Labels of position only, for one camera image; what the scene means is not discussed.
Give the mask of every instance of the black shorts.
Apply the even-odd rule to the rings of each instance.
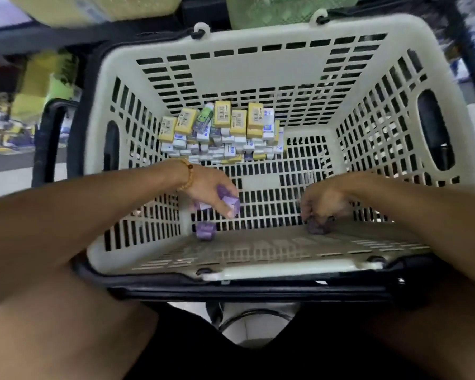
[[[358,325],[367,305],[304,305],[276,338],[257,350],[235,345],[200,316],[167,304],[151,307],[159,314],[155,335],[125,380],[166,375],[167,368],[218,377],[292,368],[311,369],[301,373],[330,379],[433,378],[361,331]],[[233,372],[214,373],[215,365]]]

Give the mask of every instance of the basket handle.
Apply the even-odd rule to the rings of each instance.
[[[68,108],[77,108],[78,102],[52,99],[42,112],[39,129],[35,132],[32,188],[55,180],[56,154],[63,118]]]
[[[446,17],[447,27],[445,33],[456,43],[475,86],[475,44],[455,0],[378,0],[365,5],[333,9],[328,12],[329,18],[361,17],[383,12],[383,9],[387,7],[400,6],[412,2],[432,2],[440,14]]]

